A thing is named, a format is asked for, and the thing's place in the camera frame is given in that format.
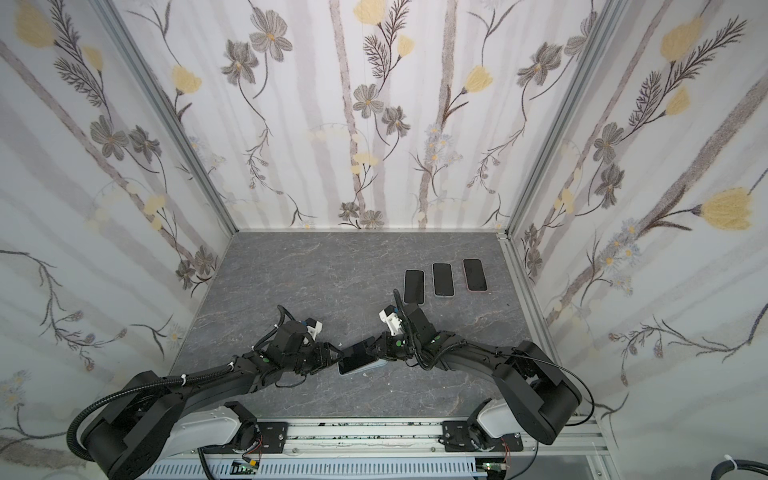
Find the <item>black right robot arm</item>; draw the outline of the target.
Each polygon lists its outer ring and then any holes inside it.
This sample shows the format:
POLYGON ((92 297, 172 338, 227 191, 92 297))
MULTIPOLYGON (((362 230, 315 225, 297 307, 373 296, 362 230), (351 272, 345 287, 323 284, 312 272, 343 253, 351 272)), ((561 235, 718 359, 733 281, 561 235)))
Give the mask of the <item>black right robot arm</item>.
POLYGON ((494 383, 518 425, 551 445, 568 425, 583 397, 560 366, 531 341, 497 347, 450 331, 384 332, 363 341, 364 352, 385 361, 414 359, 427 370, 463 371, 494 383))

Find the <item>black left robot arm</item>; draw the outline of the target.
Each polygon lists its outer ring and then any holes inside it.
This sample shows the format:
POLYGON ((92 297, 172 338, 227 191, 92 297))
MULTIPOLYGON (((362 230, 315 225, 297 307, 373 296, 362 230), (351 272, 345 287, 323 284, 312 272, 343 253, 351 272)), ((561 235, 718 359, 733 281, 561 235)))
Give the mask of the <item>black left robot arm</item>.
POLYGON ((318 325, 295 320, 277 325, 250 351, 208 370, 166 377, 141 372, 71 421, 67 447, 110 479, 136 479, 161 458, 182 418, 231 397, 279 388, 286 373, 306 378, 341 360, 342 350, 315 340, 318 325))

